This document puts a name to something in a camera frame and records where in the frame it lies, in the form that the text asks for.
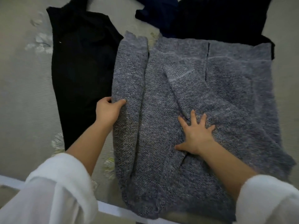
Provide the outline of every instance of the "left hand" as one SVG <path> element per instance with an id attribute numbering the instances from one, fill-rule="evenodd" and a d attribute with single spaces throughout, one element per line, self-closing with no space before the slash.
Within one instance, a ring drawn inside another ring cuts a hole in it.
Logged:
<path id="1" fill-rule="evenodd" d="M 110 101 L 111 97 L 104 97 L 97 102 L 97 119 L 95 120 L 95 124 L 103 127 L 108 133 L 118 119 L 121 107 L 126 103 L 126 100 L 119 100 L 113 104 L 109 103 Z"/>

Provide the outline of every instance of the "white sleeve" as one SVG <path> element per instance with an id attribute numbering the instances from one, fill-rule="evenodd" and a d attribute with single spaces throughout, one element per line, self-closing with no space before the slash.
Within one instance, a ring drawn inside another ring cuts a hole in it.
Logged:
<path id="1" fill-rule="evenodd" d="M 236 205 L 237 223 L 265 224 L 269 219 L 277 220 L 277 212 L 281 211 L 280 215 L 285 216 L 285 208 L 290 203 L 298 206 L 298 199 L 299 191 L 291 184 L 268 175 L 256 175 L 241 188 Z"/>
<path id="2" fill-rule="evenodd" d="M 25 184 L 0 210 L 0 223 L 90 223 L 97 214 L 90 176 L 69 154 L 47 159 Z"/>

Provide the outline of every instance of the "finger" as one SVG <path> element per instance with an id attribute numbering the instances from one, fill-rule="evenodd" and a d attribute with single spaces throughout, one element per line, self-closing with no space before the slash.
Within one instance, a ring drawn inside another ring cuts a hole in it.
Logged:
<path id="1" fill-rule="evenodd" d="M 195 115 L 194 110 L 191 111 L 191 125 L 192 124 L 197 124 L 196 115 Z"/>
<path id="2" fill-rule="evenodd" d="M 119 109 L 126 103 L 127 101 L 125 99 L 121 99 L 114 103 Z"/>
<path id="3" fill-rule="evenodd" d="M 210 132 L 213 132 L 213 130 L 215 130 L 215 125 L 210 126 L 207 130 L 210 131 Z"/>
<path id="4" fill-rule="evenodd" d="M 178 145 L 174 146 L 174 149 L 178 150 L 178 151 L 185 151 L 186 147 L 187 147 L 186 145 L 187 145 L 187 143 L 183 142 L 181 144 L 178 144 Z"/>
<path id="5" fill-rule="evenodd" d="M 110 102 L 111 101 L 111 97 L 104 97 L 102 100 Z"/>
<path id="6" fill-rule="evenodd" d="M 188 124 L 185 122 L 185 120 L 181 116 L 178 117 L 178 121 L 180 122 L 183 130 L 185 131 L 185 129 L 188 127 Z"/>
<path id="7" fill-rule="evenodd" d="M 207 121 L 207 115 L 204 113 L 200 118 L 199 124 L 205 126 L 206 121 Z"/>

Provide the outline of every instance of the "pile of clothes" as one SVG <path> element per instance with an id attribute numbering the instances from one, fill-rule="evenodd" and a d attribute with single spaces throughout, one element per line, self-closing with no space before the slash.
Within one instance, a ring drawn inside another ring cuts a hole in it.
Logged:
<path id="1" fill-rule="evenodd" d="M 128 208 L 156 219 L 187 211 L 227 223 L 235 205 L 207 164 L 174 150 L 178 115 L 208 116 L 215 140 L 259 173 L 288 180 L 272 93 L 274 44 L 261 35 L 271 0 L 138 0 L 136 18 L 160 29 L 122 37 L 88 0 L 49 7 L 52 80 L 65 148 L 95 121 L 96 102 L 126 99 L 114 125 L 115 171 Z"/>

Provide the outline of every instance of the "right hand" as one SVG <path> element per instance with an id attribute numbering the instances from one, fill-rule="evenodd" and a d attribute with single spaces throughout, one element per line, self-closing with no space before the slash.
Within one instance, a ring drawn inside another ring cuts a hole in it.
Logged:
<path id="1" fill-rule="evenodd" d="M 176 145 L 174 148 L 179 151 L 187 151 L 194 155 L 201 155 L 202 150 L 209 143 L 214 143 L 215 140 L 212 136 L 212 131 L 215 129 L 215 125 L 206 128 L 207 115 L 203 114 L 199 124 L 197 123 L 195 111 L 191 111 L 191 125 L 185 122 L 182 117 L 178 117 L 178 120 L 183 128 L 186 139 L 185 142 Z"/>

